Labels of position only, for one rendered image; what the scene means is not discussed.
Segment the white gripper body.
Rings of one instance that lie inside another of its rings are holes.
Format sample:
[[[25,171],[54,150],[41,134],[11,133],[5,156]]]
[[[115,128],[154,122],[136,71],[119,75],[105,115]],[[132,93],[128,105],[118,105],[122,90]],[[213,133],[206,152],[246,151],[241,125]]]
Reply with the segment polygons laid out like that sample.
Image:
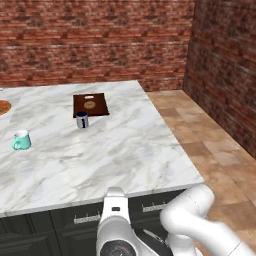
[[[111,198],[124,197],[124,192],[120,187],[109,187],[106,196]]]

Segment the dark drawer front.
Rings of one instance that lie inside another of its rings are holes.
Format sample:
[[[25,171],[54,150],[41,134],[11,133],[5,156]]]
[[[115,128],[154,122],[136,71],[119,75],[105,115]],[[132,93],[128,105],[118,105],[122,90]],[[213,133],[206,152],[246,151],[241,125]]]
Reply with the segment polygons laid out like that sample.
[[[62,209],[51,210],[50,215],[52,218],[53,226],[56,231],[70,231],[70,230],[86,230],[97,229],[99,221],[74,224],[73,219],[75,215],[78,218],[102,214],[103,203],[93,203],[80,206],[72,206]]]
[[[163,202],[168,204],[182,192],[184,192],[184,189],[129,198],[128,205],[132,227],[147,229],[153,233],[165,235],[166,231],[163,229],[160,223],[161,211],[143,213],[142,205],[151,206],[152,203],[158,205],[162,204]]]

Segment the dark brown cutting board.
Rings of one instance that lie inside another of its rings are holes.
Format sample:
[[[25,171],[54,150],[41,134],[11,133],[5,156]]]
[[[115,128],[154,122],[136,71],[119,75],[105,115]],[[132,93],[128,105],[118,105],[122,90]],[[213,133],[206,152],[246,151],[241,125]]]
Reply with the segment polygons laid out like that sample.
[[[84,103],[94,101],[96,107],[94,109],[85,109]],[[106,116],[109,114],[105,95],[103,93],[95,94],[79,94],[73,96],[73,117],[76,117],[77,112],[87,112],[89,117]]]

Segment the dark cupboard door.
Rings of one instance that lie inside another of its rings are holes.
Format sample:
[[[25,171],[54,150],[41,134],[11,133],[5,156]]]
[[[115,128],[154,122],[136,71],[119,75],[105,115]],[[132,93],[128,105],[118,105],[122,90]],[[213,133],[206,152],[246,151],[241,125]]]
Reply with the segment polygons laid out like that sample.
[[[53,256],[48,212],[0,218],[0,256]]]
[[[95,231],[57,231],[62,256],[96,256]]]

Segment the blue and white mug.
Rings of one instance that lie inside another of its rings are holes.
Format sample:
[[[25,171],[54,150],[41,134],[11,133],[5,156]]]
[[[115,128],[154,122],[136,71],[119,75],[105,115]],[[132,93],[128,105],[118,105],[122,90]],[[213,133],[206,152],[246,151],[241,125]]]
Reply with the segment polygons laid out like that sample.
[[[88,113],[87,112],[77,112],[76,121],[79,129],[85,129],[88,127]]]

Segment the teal mug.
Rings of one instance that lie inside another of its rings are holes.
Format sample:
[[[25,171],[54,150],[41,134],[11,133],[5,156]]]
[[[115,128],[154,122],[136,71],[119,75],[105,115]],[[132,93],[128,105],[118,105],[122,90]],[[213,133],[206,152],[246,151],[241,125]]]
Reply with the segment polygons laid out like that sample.
[[[14,150],[27,150],[31,147],[31,140],[27,130],[20,130],[15,133],[12,148]]]

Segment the round orange-brown plate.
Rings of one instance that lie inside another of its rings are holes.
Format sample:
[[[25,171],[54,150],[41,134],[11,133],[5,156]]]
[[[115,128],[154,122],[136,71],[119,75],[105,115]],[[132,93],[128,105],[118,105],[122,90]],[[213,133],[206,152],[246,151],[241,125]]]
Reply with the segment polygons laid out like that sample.
[[[7,113],[11,109],[12,105],[10,102],[0,100],[0,115]]]

